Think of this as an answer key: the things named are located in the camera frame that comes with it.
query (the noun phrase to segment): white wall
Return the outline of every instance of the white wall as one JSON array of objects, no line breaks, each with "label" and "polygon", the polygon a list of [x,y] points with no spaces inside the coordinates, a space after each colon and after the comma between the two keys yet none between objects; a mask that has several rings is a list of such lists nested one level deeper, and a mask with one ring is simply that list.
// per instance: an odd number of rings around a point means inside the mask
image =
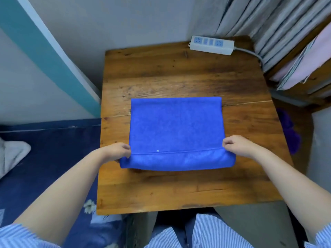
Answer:
[{"label": "white wall", "polygon": [[331,193],[331,107],[312,116],[314,137],[307,176]]},{"label": "white wall", "polygon": [[0,124],[94,118],[0,29]]},{"label": "white wall", "polygon": [[98,87],[108,49],[187,40],[194,0],[29,0],[68,57]]}]

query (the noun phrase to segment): pink fabric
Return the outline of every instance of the pink fabric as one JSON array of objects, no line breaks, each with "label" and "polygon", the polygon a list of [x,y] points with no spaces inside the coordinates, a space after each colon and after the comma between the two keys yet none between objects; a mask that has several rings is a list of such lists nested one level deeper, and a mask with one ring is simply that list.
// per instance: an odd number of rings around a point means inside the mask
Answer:
[{"label": "pink fabric", "polygon": [[[279,82],[294,64],[296,58],[286,64],[278,71],[271,80]],[[287,90],[297,83],[310,76],[317,68],[322,66],[331,58],[331,23],[329,23],[317,36],[315,43],[307,54],[302,58],[299,66],[292,76],[283,85],[282,89]]]}]

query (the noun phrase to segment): blue striped shirt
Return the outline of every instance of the blue striped shirt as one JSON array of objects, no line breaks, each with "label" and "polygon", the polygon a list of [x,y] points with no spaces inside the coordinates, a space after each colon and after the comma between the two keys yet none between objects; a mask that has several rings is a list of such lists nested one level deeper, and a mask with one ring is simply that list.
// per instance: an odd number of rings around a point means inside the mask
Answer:
[{"label": "blue striped shirt", "polygon": [[[242,236],[222,220],[212,215],[197,214],[193,229],[193,248],[252,248]],[[27,228],[12,224],[0,228],[1,248],[59,248],[39,239]],[[316,245],[305,243],[306,248],[331,248],[331,223],[316,235]],[[170,227],[156,235],[145,248],[181,248],[174,230]]]}]

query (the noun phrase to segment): teal wall trim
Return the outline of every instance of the teal wall trim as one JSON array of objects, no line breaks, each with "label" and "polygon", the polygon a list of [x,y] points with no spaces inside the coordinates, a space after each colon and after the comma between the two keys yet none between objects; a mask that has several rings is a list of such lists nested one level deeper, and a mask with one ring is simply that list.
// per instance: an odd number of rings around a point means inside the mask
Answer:
[{"label": "teal wall trim", "polygon": [[100,104],[83,87],[17,0],[0,0],[0,27],[61,90],[95,117]]}]

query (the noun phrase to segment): wooden table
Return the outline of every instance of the wooden table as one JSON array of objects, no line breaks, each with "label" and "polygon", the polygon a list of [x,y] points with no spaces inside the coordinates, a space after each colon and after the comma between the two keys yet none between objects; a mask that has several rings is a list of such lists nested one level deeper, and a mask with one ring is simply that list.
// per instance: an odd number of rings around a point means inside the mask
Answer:
[{"label": "wooden table", "polygon": [[[247,37],[235,45],[252,49]],[[257,58],[193,51],[187,42],[106,52],[100,146],[129,141],[130,100],[221,96],[227,136],[243,135],[292,164]],[[97,213],[119,214],[281,200],[263,169],[237,157],[232,168],[185,172],[99,171]]]}]

